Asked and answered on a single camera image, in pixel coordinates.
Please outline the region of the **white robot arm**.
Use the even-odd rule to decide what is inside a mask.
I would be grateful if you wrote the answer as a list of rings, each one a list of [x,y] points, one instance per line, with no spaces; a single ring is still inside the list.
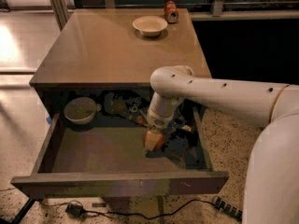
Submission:
[[[150,77],[144,146],[162,145],[163,130],[186,99],[263,128],[250,153],[242,224],[299,224],[299,86],[196,77],[189,66],[164,66]]]

